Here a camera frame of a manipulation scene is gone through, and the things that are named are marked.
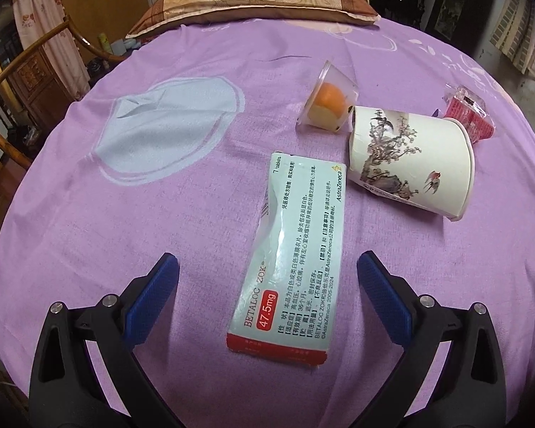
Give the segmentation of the white floral paper cup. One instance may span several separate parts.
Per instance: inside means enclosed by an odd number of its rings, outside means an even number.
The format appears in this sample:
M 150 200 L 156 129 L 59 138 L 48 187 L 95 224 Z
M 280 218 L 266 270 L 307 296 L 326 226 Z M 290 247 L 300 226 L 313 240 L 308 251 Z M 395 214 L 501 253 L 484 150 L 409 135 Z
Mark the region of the white floral paper cup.
M 459 220 L 474 185 L 474 150 L 458 121 L 357 106 L 348 177 L 373 194 Z

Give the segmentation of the clear red plastic wrapper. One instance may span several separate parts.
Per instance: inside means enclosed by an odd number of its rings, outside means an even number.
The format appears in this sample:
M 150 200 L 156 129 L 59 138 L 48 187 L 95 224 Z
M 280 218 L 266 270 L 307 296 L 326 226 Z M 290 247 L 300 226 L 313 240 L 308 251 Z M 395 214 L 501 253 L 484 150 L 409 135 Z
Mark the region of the clear red plastic wrapper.
M 444 101 L 447 109 L 444 118 L 458 121 L 466 130 L 473 144 L 491 138 L 495 124 L 486 110 L 484 100 L 464 85 L 445 86 Z

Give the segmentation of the white Betaloc medicine box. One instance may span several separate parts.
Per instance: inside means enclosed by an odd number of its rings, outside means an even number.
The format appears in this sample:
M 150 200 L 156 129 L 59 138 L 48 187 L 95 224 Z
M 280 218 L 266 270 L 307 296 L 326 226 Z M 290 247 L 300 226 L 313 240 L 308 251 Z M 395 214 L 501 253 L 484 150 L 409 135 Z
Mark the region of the white Betaloc medicine box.
M 336 310 L 346 167 L 274 153 L 267 183 L 227 346 L 319 366 L 327 359 Z

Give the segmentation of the clear jelly cup orange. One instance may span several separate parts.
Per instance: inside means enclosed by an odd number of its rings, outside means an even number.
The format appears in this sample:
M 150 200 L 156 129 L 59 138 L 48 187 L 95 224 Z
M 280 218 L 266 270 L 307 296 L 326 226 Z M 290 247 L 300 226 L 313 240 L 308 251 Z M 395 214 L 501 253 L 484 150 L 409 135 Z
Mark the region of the clear jelly cup orange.
M 340 132 L 352 117 L 360 89 L 333 63 L 326 61 L 307 101 L 303 105 L 298 127 L 310 126 L 323 131 Z

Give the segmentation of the striped window curtain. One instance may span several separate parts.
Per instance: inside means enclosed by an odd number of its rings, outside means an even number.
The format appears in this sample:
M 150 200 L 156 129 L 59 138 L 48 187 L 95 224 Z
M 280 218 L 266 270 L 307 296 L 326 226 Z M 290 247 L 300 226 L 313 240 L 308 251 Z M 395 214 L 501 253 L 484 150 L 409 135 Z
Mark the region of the striped window curtain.
M 535 0 L 505 0 L 490 43 L 523 75 L 535 62 Z

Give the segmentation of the brown patterned pillow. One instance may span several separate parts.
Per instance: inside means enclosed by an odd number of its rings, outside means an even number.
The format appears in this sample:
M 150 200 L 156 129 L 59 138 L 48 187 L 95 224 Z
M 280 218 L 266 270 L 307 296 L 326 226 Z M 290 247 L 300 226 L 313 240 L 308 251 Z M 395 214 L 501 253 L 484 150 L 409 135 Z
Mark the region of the brown patterned pillow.
M 126 37 L 138 39 L 191 24 L 244 19 L 298 19 L 372 25 L 380 15 L 366 0 L 157 0 Z

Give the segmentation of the red white curtain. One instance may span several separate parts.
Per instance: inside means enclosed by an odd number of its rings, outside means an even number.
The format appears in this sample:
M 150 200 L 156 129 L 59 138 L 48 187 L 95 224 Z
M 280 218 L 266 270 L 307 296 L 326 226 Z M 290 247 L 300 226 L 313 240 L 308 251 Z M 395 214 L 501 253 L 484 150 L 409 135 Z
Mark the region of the red white curtain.
M 62 0 L 12 0 L 13 15 L 24 49 L 65 19 Z M 69 94 L 80 100 L 90 90 L 90 77 L 74 37 L 65 29 L 44 45 L 44 51 Z

